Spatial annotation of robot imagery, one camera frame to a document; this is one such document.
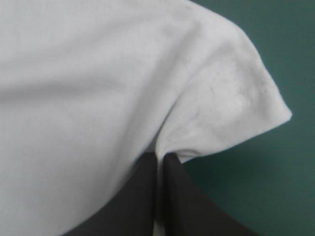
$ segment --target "white fabric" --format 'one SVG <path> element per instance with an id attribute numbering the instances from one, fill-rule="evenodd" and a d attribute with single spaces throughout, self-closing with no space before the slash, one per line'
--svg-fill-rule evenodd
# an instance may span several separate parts
<path id="1" fill-rule="evenodd" d="M 0 0 L 1 236 L 77 226 L 150 144 L 184 162 L 290 118 L 243 31 L 193 2 Z"/>

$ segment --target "teal surface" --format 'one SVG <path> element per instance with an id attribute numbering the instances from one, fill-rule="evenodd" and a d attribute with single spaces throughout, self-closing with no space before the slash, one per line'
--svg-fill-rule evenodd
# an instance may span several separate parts
<path id="1" fill-rule="evenodd" d="M 315 1 L 194 2 L 246 32 L 293 116 L 184 167 L 220 208 L 260 235 L 315 236 Z"/>

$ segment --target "t-shirt sleeve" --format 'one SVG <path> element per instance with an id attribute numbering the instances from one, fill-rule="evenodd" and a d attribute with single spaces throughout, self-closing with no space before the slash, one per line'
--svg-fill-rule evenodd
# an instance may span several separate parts
<path id="1" fill-rule="evenodd" d="M 189 79 L 161 128 L 156 142 L 159 157 L 176 152 L 184 162 L 213 154 L 292 116 L 248 36 L 223 21 L 220 30 L 204 29 L 212 45 L 205 42 L 203 66 Z"/>

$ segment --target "cotton cloth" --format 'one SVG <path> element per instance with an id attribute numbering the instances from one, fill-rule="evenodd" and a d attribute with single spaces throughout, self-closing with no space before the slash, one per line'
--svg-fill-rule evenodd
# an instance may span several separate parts
<path id="1" fill-rule="evenodd" d="M 143 152 L 185 162 L 291 115 L 246 34 L 189 0 L 0 0 L 0 235 L 61 235 Z"/>

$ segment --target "green background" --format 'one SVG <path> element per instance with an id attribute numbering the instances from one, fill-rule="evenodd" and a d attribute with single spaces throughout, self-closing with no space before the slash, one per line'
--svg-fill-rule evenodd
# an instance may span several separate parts
<path id="1" fill-rule="evenodd" d="M 184 167 L 220 208 L 262 236 L 315 236 L 315 1 L 194 2 L 246 32 L 293 116 Z"/>

